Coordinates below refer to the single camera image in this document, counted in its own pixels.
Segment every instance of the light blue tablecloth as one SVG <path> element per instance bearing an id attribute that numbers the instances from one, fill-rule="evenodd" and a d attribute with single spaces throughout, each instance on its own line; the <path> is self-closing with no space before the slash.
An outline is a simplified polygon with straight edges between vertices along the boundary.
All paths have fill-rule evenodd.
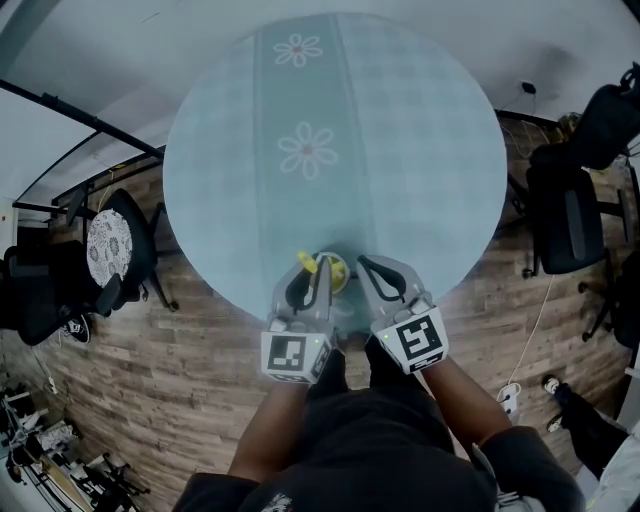
<path id="1" fill-rule="evenodd" d="M 296 254 L 412 265 L 435 298 L 482 255 L 506 188 L 504 140 L 484 93 L 446 51 L 388 20 L 286 20 L 231 47 L 171 130 L 164 194 L 200 275 L 266 318 Z M 351 283 L 343 329 L 365 327 Z"/>

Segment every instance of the white cable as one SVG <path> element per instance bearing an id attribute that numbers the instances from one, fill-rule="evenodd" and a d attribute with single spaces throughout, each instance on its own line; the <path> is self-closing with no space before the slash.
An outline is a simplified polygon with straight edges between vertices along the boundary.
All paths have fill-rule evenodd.
<path id="1" fill-rule="evenodd" d="M 528 125 L 530 125 L 530 126 L 534 126 L 535 128 L 537 128 L 537 129 L 540 131 L 540 133 L 542 134 L 542 136 L 544 137 L 544 140 L 546 140 L 546 141 L 547 141 L 547 144 L 551 144 L 551 142 L 549 141 L 549 137 L 547 137 L 547 134 L 546 134 L 546 133 L 544 133 L 544 130 L 543 130 L 540 126 L 538 126 L 538 125 L 537 125 L 537 124 L 535 124 L 535 123 L 530 123 L 529 121 L 522 121 L 522 122 L 523 122 L 524 124 L 528 124 Z"/>
<path id="2" fill-rule="evenodd" d="M 500 112 L 502 112 L 505 108 L 507 108 L 509 105 L 513 105 L 516 101 L 518 101 L 520 98 L 522 98 L 525 94 L 527 94 L 526 92 L 522 91 L 520 94 L 518 94 L 518 96 L 516 96 L 515 98 L 513 98 L 511 101 L 508 101 L 507 103 L 505 103 L 504 105 L 502 105 L 498 110 L 496 110 L 496 114 L 499 114 Z"/>
<path id="3" fill-rule="evenodd" d="M 80 315 L 80 318 L 82 318 L 82 321 L 84 322 L 84 330 L 87 333 L 87 345 L 89 344 L 89 342 L 91 341 L 91 331 L 89 330 L 89 324 L 87 323 L 87 319 L 84 317 L 84 314 Z"/>
<path id="4" fill-rule="evenodd" d="M 109 172 L 111 173 L 111 181 L 113 181 L 113 178 L 115 178 L 115 176 L 113 174 L 113 169 L 109 169 Z M 107 187 L 107 190 L 104 191 L 104 194 L 102 194 L 102 197 L 100 198 L 100 202 L 98 203 L 98 211 L 100 211 L 100 208 L 102 208 L 102 201 L 104 201 L 104 198 L 109 193 L 109 190 L 111 190 L 111 183 L 109 183 L 109 186 Z"/>
<path id="5" fill-rule="evenodd" d="M 38 359 L 38 356 L 36 355 L 36 350 L 35 348 L 31 347 L 31 353 L 33 354 L 33 357 L 36 358 L 36 361 L 38 362 L 38 366 L 40 366 L 40 369 L 42 370 L 42 373 L 44 373 L 44 376 L 47 377 L 47 379 L 51 378 L 51 372 L 49 371 L 49 368 L 46 369 L 45 371 L 45 366 L 42 366 L 42 363 L 40 362 L 40 359 Z"/>
<path id="6" fill-rule="evenodd" d="M 525 344 L 524 348 L 522 349 L 522 354 L 520 355 L 520 360 L 518 361 L 518 364 L 516 365 L 516 367 L 513 369 L 513 372 L 511 372 L 511 377 L 509 377 L 509 381 L 507 382 L 507 386 L 509 384 L 511 384 L 511 381 L 513 380 L 513 376 L 516 374 L 516 372 L 520 368 L 520 365 L 522 364 L 522 360 L 524 359 L 524 355 L 526 354 L 527 349 L 529 348 L 529 344 L 531 343 L 531 340 L 533 339 L 533 335 L 536 332 L 536 328 L 538 327 L 538 323 L 540 323 L 540 319 L 542 318 L 542 312 L 544 311 L 544 306 L 547 303 L 547 299 L 549 298 L 549 292 L 551 291 L 551 285 L 553 284 L 553 278 L 554 277 L 555 276 L 551 276 L 551 280 L 549 281 L 549 286 L 547 288 L 547 293 L 544 296 L 544 300 L 542 301 L 542 306 L 540 307 L 540 312 L 538 313 L 538 318 L 536 318 L 536 323 L 533 325 L 533 330 L 531 331 L 531 334 L 529 334 L 529 339 L 527 340 L 527 343 Z"/>
<path id="7" fill-rule="evenodd" d="M 531 149 L 531 151 L 529 151 L 529 153 L 527 153 L 526 155 L 520 150 L 520 147 L 518 146 L 518 143 L 516 142 L 516 138 L 513 136 L 513 133 L 511 133 L 509 130 L 507 130 L 504 126 L 502 126 L 502 123 L 500 123 L 500 128 L 502 128 L 505 132 L 507 132 L 509 134 L 509 136 L 511 137 L 511 140 L 513 141 L 513 145 L 516 147 L 516 151 L 518 152 L 518 154 L 522 157 L 522 158 L 529 158 L 532 153 L 533 153 L 533 148 Z"/>

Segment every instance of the wooden floor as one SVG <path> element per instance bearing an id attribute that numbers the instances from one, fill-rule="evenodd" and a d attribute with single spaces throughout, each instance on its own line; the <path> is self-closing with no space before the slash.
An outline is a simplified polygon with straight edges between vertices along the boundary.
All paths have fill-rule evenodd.
<path id="1" fill-rule="evenodd" d="M 502 120 L 526 155 L 543 142 L 533 126 Z M 509 169 L 524 182 L 526 159 L 505 133 Z M 628 176 L 594 174 L 603 200 L 616 200 L 624 187 L 633 198 Z M 162 174 L 157 168 L 119 183 L 150 215 L 162 199 Z M 101 194 L 92 201 L 97 206 Z M 635 202 L 631 202 L 635 212 Z M 503 222 L 516 217 L 507 197 Z M 621 223 L 605 219 L 607 244 L 619 265 L 630 252 Z M 175 247 L 166 219 L 158 244 Z M 52 238 L 78 237 L 79 225 L 64 231 L 52 226 Z M 550 277 L 520 277 L 531 258 L 525 230 L 495 238 L 465 280 L 441 302 L 455 360 L 490 393 L 496 394 L 518 363 L 547 292 Z M 134 479 L 151 489 L 140 500 L 144 510 L 167 511 L 194 471 L 224 472 L 238 438 L 269 385 L 260 376 L 260 323 L 236 309 L 204 283 L 184 256 L 161 260 L 159 276 L 165 290 L 180 303 L 178 313 L 164 310 L 153 292 L 147 303 L 128 304 L 109 319 L 95 321 L 92 343 L 78 346 L 66 339 L 35 350 L 53 375 L 61 393 L 46 395 L 65 409 L 84 434 L 88 459 L 102 451 L 118 453 L 134 468 Z M 603 267 L 556 276 L 549 300 L 515 379 L 522 385 L 517 421 L 542 434 L 562 465 L 575 472 L 579 463 L 566 432 L 548 434 L 546 422 L 557 409 L 540 388 L 541 378 L 554 372 L 605 411 L 615 405 L 617 388 L 630 353 L 613 336 L 600 331 L 588 343 L 580 335 L 593 321 L 599 298 L 580 295 L 580 280 L 602 281 Z M 34 357 L 12 333 L 2 348 L 9 373 L 34 386 L 44 384 Z M 348 379 L 364 387 L 368 368 L 361 349 L 348 353 Z"/>

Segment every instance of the yellow object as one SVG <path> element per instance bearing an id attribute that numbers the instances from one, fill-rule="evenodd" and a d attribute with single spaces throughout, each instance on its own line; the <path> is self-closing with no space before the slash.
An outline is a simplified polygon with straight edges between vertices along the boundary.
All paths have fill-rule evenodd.
<path id="1" fill-rule="evenodd" d="M 336 291 L 344 288 L 345 281 L 349 279 L 349 276 L 342 261 L 331 255 L 327 255 L 327 257 L 329 258 L 329 265 L 331 266 L 331 291 L 336 293 Z M 298 253 L 298 259 L 300 263 L 302 263 L 302 266 L 312 274 L 318 271 L 318 262 L 314 260 L 308 252 L 300 251 Z"/>
<path id="2" fill-rule="evenodd" d="M 300 260 L 300 263 L 302 263 L 302 266 L 312 274 L 315 274 L 318 271 L 318 264 L 316 263 L 316 260 L 314 260 L 308 252 L 300 251 L 298 253 L 298 259 Z"/>

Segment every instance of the patterned cushion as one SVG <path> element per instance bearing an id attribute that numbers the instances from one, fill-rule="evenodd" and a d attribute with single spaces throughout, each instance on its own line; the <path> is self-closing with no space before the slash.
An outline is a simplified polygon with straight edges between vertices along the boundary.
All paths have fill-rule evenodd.
<path id="1" fill-rule="evenodd" d="M 124 279 L 131 247 L 131 230 L 122 215 L 114 210 L 96 215 L 87 237 L 87 263 L 94 281 L 104 288 L 113 274 Z"/>

